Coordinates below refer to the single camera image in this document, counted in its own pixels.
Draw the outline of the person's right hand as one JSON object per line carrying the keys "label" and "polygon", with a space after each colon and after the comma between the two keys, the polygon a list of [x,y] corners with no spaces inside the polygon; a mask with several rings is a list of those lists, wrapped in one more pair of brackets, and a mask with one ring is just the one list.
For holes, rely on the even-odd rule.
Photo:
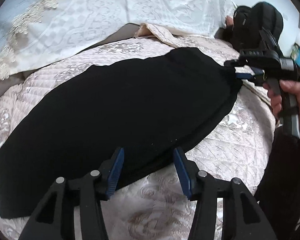
{"label": "person's right hand", "polygon": [[300,137],[300,82],[269,79],[263,87],[268,91],[270,106],[283,132]]}

